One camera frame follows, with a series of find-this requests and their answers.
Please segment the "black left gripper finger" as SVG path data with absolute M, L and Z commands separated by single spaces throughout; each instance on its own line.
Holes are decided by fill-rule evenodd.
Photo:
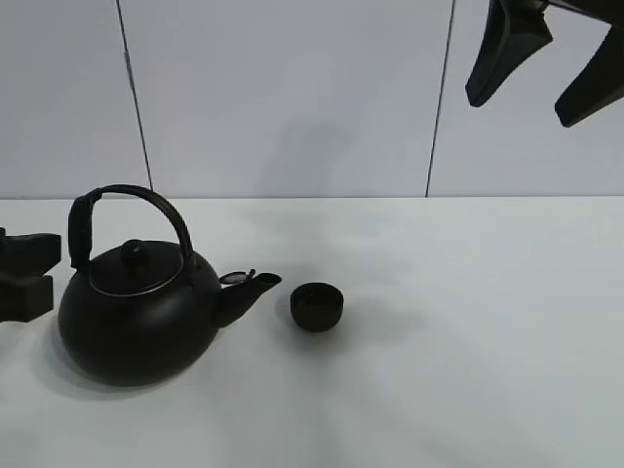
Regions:
M 52 285 L 48 274 L 61 261 L 61 236 L 54 233 L 10 235 L 1 228 L 1 285 Z
M 31 322 L 53 310 L 53 277 L 1 276 L 1 322 Z

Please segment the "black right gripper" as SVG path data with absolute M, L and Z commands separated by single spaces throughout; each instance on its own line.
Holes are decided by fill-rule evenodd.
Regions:
M 465 85 L 468 101 L 481 107 L 526 60 L 553 41 L 545 21 L 549 6 L 611 25 L 602 44 L 555 103 L 570 128 L 623 98 L 623 0 L 488 2 L 485 31 Z

